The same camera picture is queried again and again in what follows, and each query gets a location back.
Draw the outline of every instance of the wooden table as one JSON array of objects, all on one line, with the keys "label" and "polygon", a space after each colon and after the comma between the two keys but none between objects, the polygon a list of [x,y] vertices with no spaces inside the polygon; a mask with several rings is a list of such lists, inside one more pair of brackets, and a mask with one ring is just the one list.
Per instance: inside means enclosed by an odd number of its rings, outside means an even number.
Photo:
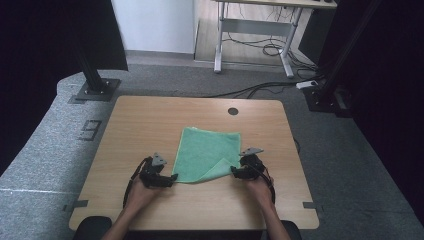
[{"label": "wooden table", "polygon": [[[230,115],[229,108],[238,109]],[[275,181],[281,219],[301,229],[319,225],[302,165],[279,101],[123,96],[116,102],[69,225],[76,229],[88,216],[116,220],[128,180],[138,164],[154,152],[168,161],[171,174],[184,127],[240,132],[242,149],[263,148],[259,158]],[[264,229],[258,207],[239,179],[226,176],[201,184],[176,183],[142,212],[133,230]]]},{"label": "wooden table", "polygon": [[[299,23],[300,15],[303,8],[319,8],[319,9],[335,9],[337,4],[332,2],[327,3],[324,0],[214,0],[219,2],[218,11],[218,43],[215,49],[215,65],[214,72],[221,72],[222,62],[222,33],[246,33],[258,35],[271,35],[285,37],[286,44],[283,49],[280,49],[279,54],[283,63],[284,70],[288,78],[293,78],[294,74],[287,58],[290,45],[293,41],[294,34]],[[252,21],[245,19],[231,19],[224,15],[225,4],[243,3],[257,5],[272,5],[295,7],[296,11],[291,23],[269,22],[269,21]]]}]

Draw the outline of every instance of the green cloth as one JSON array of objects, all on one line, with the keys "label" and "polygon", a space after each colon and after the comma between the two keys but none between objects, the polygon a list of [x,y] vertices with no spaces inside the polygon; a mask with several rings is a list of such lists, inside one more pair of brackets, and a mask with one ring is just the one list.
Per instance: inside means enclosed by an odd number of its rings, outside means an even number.
[{"label": "green cloth", "polygon": [[231,174],[240,167],[240,133],[184,128],[172,174],[176,182],[199,183]]}]

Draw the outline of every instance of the forearm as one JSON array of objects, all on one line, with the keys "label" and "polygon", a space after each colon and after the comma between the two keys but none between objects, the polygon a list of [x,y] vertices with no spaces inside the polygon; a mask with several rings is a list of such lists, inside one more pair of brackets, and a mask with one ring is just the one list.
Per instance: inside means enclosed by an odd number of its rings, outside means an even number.
[{"label": "forearm", "polygon": [[120,240],[125,237],[128,228],[135,218],[136,211],[131,211],[124,208],[116,219],[112,227],[106,232],[102,240]]},{"label": "forearm", "polygon": [[271,202],[260,205],[270,238],[272,240],[290,240],[290,236],[281,223],[274,204]]}]

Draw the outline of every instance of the wall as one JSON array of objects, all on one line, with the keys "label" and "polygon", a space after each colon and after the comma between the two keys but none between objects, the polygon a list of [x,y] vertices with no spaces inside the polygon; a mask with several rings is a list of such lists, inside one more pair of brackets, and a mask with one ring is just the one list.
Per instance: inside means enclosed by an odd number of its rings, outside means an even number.
[{"label": "wall", "polygon": [[125,50],[194,53],[195,0],[112,0]]}]

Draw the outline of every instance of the table leg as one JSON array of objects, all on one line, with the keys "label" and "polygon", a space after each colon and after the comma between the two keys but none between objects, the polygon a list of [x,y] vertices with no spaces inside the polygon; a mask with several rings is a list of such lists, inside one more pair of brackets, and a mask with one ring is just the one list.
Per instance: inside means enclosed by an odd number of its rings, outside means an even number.
[{"label": "table leg", "polygon": [[283,62],[284,70],[286,71],[286,75],[287,75],[288,78],[293,78],[294,75],[293,75],[293,71],[292,71],[291,66],[290,66],[289,59],[287,58],[287,54],[289,52],[290,45],[293,41],[294,33],[296,32],[296,28],[297,28],[297,25],[299,23],[300,15],[302,14],[302,10],[303,10],[303,8],[300,8],[300,7],[296,8],[296,13],[295,13],[296,16],[295,16],[295,18],[292,22],[292,26],[290,28],[289,35],[286,38],[286,45],[284,46],[283,51],[280,50],[280,58],[281,58],[281,61]]},{"label": "table leg", "polygon": [[218,43],[216,44],[215,49],[215,67],[214,72],[221,72],[221,62],[222,62],[222,25],[224,24],[224,9],[225,2],[219,2],[219,23],[218,23]]}]

